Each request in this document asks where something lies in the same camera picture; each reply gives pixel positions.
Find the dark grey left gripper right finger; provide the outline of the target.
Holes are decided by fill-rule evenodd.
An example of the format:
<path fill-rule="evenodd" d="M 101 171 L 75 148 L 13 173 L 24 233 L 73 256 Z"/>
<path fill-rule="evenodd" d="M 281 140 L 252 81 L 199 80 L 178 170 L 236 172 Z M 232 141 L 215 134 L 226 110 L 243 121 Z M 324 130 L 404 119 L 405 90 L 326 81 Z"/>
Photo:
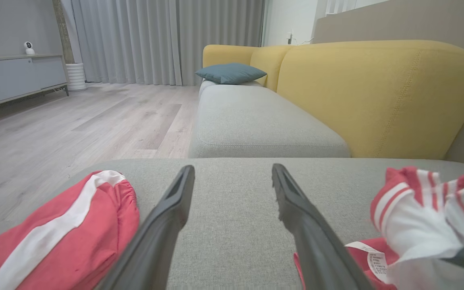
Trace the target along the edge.
<path fill-rule="evenodd" d="M 371 290 L 367 276 L 282 164 L 272 166 L 279 219 L 295 242 L 307 290 Z"/>

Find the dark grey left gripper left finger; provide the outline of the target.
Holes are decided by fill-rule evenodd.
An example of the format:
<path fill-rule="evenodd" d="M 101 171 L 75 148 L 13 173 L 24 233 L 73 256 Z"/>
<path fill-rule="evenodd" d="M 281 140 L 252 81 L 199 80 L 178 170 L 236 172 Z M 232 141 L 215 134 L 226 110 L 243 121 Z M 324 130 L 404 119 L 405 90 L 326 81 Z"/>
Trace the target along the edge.
<path fill-rule="evenodd" d="M 186 165 L 166 189 L 100 285 L 101 290 L 164 290 L 180 231 L 190 213 L 195 168 Z"/>

